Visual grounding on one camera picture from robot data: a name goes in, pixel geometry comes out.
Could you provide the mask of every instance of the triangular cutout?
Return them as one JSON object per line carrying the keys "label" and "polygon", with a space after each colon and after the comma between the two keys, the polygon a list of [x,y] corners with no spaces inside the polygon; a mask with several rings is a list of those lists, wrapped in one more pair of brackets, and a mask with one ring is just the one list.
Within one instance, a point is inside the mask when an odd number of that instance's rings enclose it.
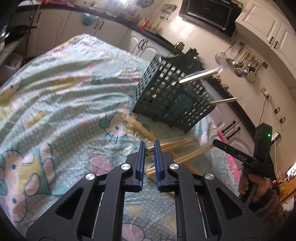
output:
{"label": "triangular cutout", "polygon": [[220,188],[217,188],[216,191],[228,220],[242,215],[242,210],[227,196],[226,193],[224,193]]}
{"label": "triangular cutout", "polygon": [[56,214],[63,218],[71,220],[74,216],[83,190],[83,188],[78,188],[76,191],[74,191],[72,195],[61,206],[57,208]]}

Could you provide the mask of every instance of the human hand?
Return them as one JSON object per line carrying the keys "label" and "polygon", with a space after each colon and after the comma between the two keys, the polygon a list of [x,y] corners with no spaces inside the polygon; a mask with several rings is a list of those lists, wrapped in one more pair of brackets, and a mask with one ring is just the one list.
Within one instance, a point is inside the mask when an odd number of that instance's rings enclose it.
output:
{"label": "human hand", "polygon": [[258,201],[262,196],[264,196],[264,194],[267,192],[268,190],[268,183],[267,180],[257,174],[253,174],[253,173],[244,173],[243,175],[241,175],[240,181],[239,181],[239,193],[240,194],[245,194],[245,191],[248,190],[249,188],[249,180],[251,182],[257,183],[258,184],[258,188],[256,190],[256,194],[254,196],[253,202]]}

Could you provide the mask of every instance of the plastic basket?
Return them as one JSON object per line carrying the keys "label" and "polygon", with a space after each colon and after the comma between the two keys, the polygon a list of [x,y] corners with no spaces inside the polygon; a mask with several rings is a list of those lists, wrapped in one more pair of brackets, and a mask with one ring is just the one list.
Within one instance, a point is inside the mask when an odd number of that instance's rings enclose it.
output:
{"label": "plastic basket", "polygon": [[200,81],[178,82],[201,69],[201,64],[187,55],[164,58],[156,54],[133,93],[133,112],[187,133],[215,108],[209,105],[212,98]]}

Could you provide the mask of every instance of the shelf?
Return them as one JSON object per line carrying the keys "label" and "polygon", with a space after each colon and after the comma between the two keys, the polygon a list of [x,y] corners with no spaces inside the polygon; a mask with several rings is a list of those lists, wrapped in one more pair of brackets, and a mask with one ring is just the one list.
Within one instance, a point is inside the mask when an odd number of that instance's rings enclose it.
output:
{"label": "shelf", "polygon": [[0,65],[3,64],[5,59],[15,50],[15,48],[19,45],[19,43],[23,40],[23,38],[20,38],[4,47],[3,52],[0,54]]}

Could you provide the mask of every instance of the black countertop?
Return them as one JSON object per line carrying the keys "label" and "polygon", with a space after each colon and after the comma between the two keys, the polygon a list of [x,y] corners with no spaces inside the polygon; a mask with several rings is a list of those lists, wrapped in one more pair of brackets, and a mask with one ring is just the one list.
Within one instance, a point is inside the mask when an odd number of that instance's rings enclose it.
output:
{"label": "black countertop", "polygon": [[[30,6],[21,6],[18,7],[16,12],[23,12],[23,11],[31,11],[32,9],[32,5]],[[104,19],[108,19],[117,23],[120,23],[126,27],[129,27],[132,30],[135,30],[137,32],[139,32],[140,34],[144,35],[145,37],[153,40],[154,42],[158,43],[159,45],[163,46],[164,48],[166,48],[168,51],[172,52],[173,54],[177,55],[177,54],[183,54],[181,51],[177,50],[174,48],[174,46],[168,42],[166,39],[162,38],[162,37],[158,37],[155,34],[140,29],[137,26],[134,26],[132,24],[131,21],[128,21],[124,18],[120,18],[120,17],[114,17],[111,16],[109,14],[107,14],[106,12],[103,11],[99,11],[99,10],[95,10],[95,9],[89,9],[86,7],[81,7],[81,6],[68,6],[68,5],[61,5],[61,4],[44,4],[41,5],[40,9],[63,9],[63,10],[69,10],[69,11],[77,11],[77,12],[85,12],[85,13],[89,13],[91,15],[95,15],[95,16],[99,16],[101,18]],[[219,84],[219,82],[217,80],[215,80],[212,77],[208,77],[207,82],[213,86],[213,88],[224,98],[231,98],[232,96],[230,96]],[[253,122],[251,121],[251,119],[248,117],[248,115],[245,113],[245,111],[243,110],[243,108],[239,105],[238,102],[230,102],[228,103],[228,105],[232,108],[232,110],[235,112],[235,114],[240,118],[241,122],[244,124],[244,126],[246,127],[246,129],[248,130],[249,134],[251,135],[251,137],[254,139],[255,136],[255,126],[253,124]]]}

